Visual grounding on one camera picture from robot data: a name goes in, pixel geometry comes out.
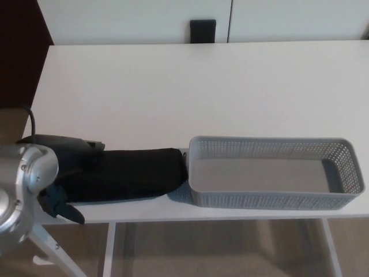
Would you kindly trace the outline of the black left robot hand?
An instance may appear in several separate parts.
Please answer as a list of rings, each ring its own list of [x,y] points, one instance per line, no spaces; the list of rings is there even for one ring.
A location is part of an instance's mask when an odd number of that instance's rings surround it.
[[[56,180],[41,190],[37,196],[42,210],[53,218],[60,215],[74,223],[84,224],[84,216],[67,203],[67,194],[57,182],[63,177],[81,173],[96,163],[105,149],[105,144],[100,141],[45,134],[37,134],[35,141],[37,145],[52,149],[58,158],[59,165]]]

